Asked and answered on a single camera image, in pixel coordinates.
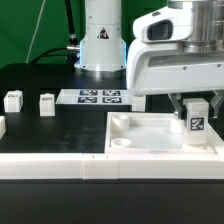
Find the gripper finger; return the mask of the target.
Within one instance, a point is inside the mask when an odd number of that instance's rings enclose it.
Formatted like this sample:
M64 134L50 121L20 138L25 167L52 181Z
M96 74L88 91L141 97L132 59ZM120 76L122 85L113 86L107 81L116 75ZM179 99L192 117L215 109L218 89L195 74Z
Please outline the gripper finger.
M213 118L218 117L219 108L224 103L224 90L217 90L210 101L210 116Z
M181 94L180 93L171 93L168 95L172 105L174 106L175 112L174 114L177 116L178 119L182 118L183 115L183 108L180 104Z

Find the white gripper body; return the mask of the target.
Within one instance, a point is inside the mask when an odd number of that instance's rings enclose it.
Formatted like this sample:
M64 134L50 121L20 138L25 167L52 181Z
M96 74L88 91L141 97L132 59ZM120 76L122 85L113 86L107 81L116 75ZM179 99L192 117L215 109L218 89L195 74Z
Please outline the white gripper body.
M224 89L222 11L159 9L136 19L126 84L133 95Z

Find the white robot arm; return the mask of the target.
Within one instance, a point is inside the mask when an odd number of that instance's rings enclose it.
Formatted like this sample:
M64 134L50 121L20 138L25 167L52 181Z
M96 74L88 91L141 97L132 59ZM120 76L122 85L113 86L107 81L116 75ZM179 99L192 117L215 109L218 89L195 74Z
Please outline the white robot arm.
M167 94L177 111L179 94L212 91L210 105L218 114L224 103L224 0L167 0L134 21L129 47L121 38L120 2L85 5L78 69L95 77L125 69L131 94Z

